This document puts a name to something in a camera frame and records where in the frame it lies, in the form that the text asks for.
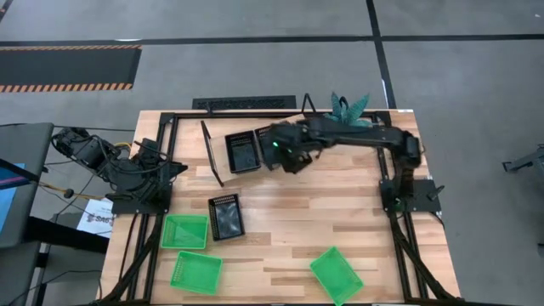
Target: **white paper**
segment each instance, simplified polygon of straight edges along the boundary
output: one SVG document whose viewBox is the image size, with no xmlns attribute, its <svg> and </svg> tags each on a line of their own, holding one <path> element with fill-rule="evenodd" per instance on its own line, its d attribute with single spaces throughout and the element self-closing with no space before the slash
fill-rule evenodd
<svg viewBox="0 0 544 306">
<path fill-rule="evenodd" d="M 89 200 L 77 229 L 110 238 L 113 229 L 112 205 L 107 199 Z"/>
</svg>

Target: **metal bracket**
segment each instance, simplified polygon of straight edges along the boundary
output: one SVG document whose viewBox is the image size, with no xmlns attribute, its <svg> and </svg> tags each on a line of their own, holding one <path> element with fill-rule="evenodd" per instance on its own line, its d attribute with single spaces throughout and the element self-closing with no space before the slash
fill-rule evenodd
<svg viewBox="0 0 544 306">
<path fill-rule="evenodd" d="M 442 210 L 438 193 L 441 188 L 436 188 L 432 179 L 414 180 L 414 197 L 403 203 L 394 198 L 394 183 L 390 179 L 380 181 L 380 193 L 383 210 L 385 212 L 430 212 L 436 213 Z"/>
</svg>

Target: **floor mat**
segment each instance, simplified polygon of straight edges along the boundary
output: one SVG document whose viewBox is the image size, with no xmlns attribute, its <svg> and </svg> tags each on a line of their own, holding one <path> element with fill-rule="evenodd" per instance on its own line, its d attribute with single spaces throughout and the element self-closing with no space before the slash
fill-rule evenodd
<svg viewBox="0 0 544 306">
<path fill-rule="evenodd" d="M 297 97 L 294 95 L 193 99 L 193 110 L 273 110 L 296 108 Z"/>
<path fill-rule="evenodd" d="M 140 45 L 0 48 L 0 93 L 127 90 Z"/>
</svg>

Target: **yellow wire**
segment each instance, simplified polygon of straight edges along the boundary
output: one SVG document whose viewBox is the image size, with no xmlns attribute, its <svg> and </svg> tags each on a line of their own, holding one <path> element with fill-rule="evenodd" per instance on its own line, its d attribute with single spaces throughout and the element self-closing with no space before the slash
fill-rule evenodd
<svg viewBox="0 0 544 306">
<path fill-rule="evenodd" d="M 56 186 L 53 186 L 51 184 L 47 184 L 47 183 L 44 183 L 44 182 L 40 182 L 40 186 L 45 187 L 45 188 L 49 188 L 51 190 L 55 190 L 55 191 L 58 191 L 58 192 L 62 192 L 62 193 L 66 192 L 66 190 L 63 190 L 62 188 L 59 188 L 59 187 L 56 187 Z M 103 196 L 83 195 L 83 194 L 77 194 L 77 193 L 74 193 L 74 196 L 75 197 L 80 197 L 82 199 L 87 199 L 87 200 L 102 200 L 102 198 L 103 198 Z"/>
<path fill-rule="evenodd" d="M 126 145 L 127 147 L 132 149 L 132 146 L 129 143 L 116 143 L 116 144 L 114 144 L 114 146 L 121 146 L 121 145 Z"/>
</svg>

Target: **leaf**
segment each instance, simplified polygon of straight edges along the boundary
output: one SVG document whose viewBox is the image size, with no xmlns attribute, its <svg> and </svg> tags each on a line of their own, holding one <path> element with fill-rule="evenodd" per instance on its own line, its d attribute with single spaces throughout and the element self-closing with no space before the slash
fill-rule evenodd
<svg viewBox="0 0 544 306">
<path fill-rule="evenodd" d="M 331 114 L 325 114 L 325 115 L 323 115 L 323 117 L 328 118 L 328 119 L 331 119 L 331 120 L 333 120 L 334 122 L 338 122 L 338 117 L 337 117 L 337 116 L 333 116 L 333 115 L 331 115 Z"/>
<path fill-rule="evenodd" d="M 340 111 L 340 122 L 347 124 L 348 122 L 346 121 L 346 118 L 347 118 L 346 114 L 348 113 L 348 110 L 349 110 L 348 106 L 342 104 L 341 108 L 342 110 Z"/>
<path fill-rule="evenodd" d="M 367 120 L 358 120 L 356 122 L 352 122 L 350 124 L 352 127 L 371 127 L 372 122 L 368 122 Z"/>
<path fill-rule="evenodd" d="M 336 118 L 340 118 L 342 115 L 342 107 L 340 106 L 340 99 L 338 96 L 332 92 L 331 94 L 331 103 L 332 103 L 332 115 Z"/>
<path fill-rule="evenodd" d="M 346 123 L 351 125 L 353 122 L 356 122 L 357 119 L 363 114 L 365 111 L 366 105 L 368 104 L 368 98 L 369 95 L 367 94 L 359 101 L 353 103 L 351 107 L 349 107 L 348 113 L 346 114 Z"/>
</svg>

